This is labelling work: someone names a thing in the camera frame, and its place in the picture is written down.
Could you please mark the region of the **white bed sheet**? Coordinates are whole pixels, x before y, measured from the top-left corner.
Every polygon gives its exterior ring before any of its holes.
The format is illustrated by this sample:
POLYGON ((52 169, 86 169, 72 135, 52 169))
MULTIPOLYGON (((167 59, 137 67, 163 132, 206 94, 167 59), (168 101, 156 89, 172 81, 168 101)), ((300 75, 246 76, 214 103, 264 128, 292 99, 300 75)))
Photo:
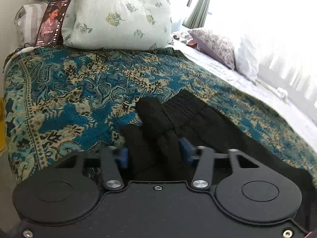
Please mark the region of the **white bed sheet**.
POLYGON ((252 82, 236 71, 228 69, 213 58, 186 44, 173 40, 171 47, 180 50, 190 61, 206 69, 239 90, 261 100, 280 114, 314 150, 316 150, 316 123, 298 109, 289 99, 282 100, 277 92, 266 84, 252 82))

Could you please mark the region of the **pale green floral pillow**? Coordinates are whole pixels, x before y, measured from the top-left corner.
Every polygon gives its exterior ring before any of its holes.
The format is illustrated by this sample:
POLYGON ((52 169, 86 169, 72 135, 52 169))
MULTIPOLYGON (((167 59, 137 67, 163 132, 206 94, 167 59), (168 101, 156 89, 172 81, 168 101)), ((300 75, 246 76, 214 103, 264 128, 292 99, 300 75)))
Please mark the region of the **pale green floral pillow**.
POLYGON ((79 49, 153 50, 171 41, 170 0, 70 0, 64 45, 79 49))

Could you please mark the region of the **purple floral pillow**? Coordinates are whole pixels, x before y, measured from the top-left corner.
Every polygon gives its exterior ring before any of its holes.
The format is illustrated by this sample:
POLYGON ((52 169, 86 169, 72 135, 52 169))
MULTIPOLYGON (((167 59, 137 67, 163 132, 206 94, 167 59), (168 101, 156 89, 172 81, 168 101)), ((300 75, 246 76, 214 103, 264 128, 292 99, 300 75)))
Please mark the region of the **purple floral pillow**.
POLYGON ((234 46, 225 36, 203 27, 188 33, 206 55, 231 70, 235 69, 234 46))

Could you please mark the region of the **teal paisley bedspread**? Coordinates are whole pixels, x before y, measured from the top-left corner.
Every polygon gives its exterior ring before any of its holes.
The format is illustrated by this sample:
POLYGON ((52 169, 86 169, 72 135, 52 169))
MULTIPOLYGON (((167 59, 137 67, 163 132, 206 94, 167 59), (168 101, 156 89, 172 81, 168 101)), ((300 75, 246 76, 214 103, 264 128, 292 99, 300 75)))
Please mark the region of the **teal paisley bedspread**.
POLYGON ((186 89, 227 116, 285 163, 316 178, 316 152, 264 102, 171 47, 83 51, 43 47, 9 57, 5 138, 17 182, 75 149, 121 145, 120 128, 138 124, 136 102, 165 102, 186 89))

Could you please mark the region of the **white pillow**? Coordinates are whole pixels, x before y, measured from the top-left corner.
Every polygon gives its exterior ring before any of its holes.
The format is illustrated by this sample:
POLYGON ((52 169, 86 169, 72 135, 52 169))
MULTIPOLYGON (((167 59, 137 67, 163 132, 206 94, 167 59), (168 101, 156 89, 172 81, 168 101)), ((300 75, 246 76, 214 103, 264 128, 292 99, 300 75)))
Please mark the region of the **white pillow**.
POLYGON ((258 40, 242 38, 234 48, 235 69, 247 80, 255 83, 263 57, 262 46, 258 40))

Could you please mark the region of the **green curtain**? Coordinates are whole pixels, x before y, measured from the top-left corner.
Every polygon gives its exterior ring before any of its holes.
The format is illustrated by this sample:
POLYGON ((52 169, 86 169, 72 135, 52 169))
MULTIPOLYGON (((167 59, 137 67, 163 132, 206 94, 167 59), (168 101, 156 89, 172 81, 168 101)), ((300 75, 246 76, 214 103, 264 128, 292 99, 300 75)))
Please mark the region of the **green curtain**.
POLYGON ((208 14, 209 5, 210 0, 198 0, 188 18, 183 22, 183 25, 188 29, 203 27, 208 14))

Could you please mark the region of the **white sheer curtain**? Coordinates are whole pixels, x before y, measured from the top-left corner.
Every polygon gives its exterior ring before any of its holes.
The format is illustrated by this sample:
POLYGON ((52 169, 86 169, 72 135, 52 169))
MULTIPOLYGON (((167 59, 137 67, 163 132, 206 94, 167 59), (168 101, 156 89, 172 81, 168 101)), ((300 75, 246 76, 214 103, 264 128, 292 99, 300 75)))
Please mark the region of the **white sheer curtain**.
POLYGON ((210 0, 207 26, 248 40, 258 76, 316 119, 316 0, 210 0))

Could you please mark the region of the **black pants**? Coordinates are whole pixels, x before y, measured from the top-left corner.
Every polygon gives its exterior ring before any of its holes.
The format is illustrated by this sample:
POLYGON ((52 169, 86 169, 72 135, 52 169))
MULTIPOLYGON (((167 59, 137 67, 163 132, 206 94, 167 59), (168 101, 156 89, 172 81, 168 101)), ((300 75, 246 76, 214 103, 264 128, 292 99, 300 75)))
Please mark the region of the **black pants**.
POLYGON ((316 228, 316 189, 307 170, 283 162, 256 140, 248 137, 226 116, 186 90, 165 103, 143 97, 135 106, 142 125, 121 128, 130 152, 128 178, 139 181, 190 180, 194 169, 183 160, 178 140, 219 153, 239 149, 272 170, 292 180, 303 200, 295 221, 306 229, 316 228))

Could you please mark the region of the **grey striped bag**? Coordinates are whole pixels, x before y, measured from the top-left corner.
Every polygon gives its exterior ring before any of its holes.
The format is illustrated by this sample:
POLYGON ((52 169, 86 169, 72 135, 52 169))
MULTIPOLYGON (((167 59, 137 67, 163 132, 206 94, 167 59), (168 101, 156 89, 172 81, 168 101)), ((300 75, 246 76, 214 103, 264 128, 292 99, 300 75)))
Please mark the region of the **grey striped bag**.
POLYGON ((17 12, 14 19, 14 25, 17 31, 19 46, 23 46, 26 43, 30 45, 35 44, 47 6, 47 2, 26 4, 17 12))

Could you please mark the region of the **portrait photo card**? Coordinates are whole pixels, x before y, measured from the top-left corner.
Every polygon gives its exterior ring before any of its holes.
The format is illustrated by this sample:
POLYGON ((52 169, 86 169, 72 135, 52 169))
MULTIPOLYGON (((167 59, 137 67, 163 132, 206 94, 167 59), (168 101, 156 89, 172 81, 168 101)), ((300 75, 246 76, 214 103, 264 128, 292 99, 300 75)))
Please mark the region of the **portrait photo card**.
POLYGON ((49 2, 36 37, 36 46, 55 46, 61 42, 61 28, 69 3, 70 0, 49 2))

